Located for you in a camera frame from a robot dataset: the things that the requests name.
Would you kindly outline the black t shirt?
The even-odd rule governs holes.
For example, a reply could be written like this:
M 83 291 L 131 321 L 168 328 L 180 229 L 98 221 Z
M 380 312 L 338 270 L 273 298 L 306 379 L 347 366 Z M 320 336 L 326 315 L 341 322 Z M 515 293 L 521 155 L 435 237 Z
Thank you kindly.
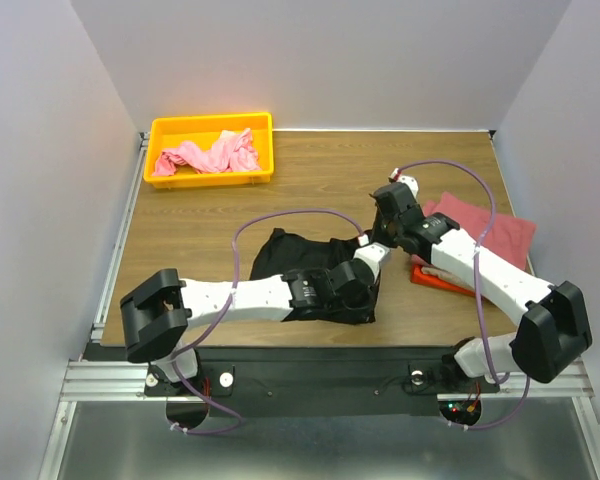
M 356 239 L 331 239 L 327 242 L 308 240 L 281 228 L 272 231 L 252 264 L 250 278 L 261 280 L 280 275 L 291 289 L 292 311 L 284 320 L 322 320 L 340 324 L 373 323 L 379 293 L 376 280 L 375 306 L 371 309 L 344 310 L 328 305 L 327 272 L 342 262 L 352 260 L 358 247 Z

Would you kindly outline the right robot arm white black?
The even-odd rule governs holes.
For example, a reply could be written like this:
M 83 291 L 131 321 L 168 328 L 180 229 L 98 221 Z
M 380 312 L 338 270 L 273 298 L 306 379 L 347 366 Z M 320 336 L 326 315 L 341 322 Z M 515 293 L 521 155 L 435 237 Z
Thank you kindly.
M 475 378 L 516 372 L 548 384 L 591 347 L 585 298 L 576 285 L 554 285 L 534 277 L 479 245 L 448 216 L 425 215 L 404 183 L 385 185 L 372 197 L 375 242 L 455 275 L 517 328 L 512 334 L 481 336 L 459 347 L 440 366 L 446 387 L 462 390 Z

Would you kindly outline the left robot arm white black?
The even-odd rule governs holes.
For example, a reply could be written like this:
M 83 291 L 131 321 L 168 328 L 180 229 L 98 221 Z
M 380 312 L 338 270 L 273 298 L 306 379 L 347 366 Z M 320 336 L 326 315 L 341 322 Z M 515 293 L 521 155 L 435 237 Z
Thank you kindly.
M 334 268 L 293 269 L 259 280 L 203 282 L 162 269 L 120 301 L 126 359 L 152 364 L 158 377 L 179 393 L 202 382 L 193 348 L 182 337 L 236 321 L 328 321 L 357 325 L 371 321 L 381 267 L 354 258 Z

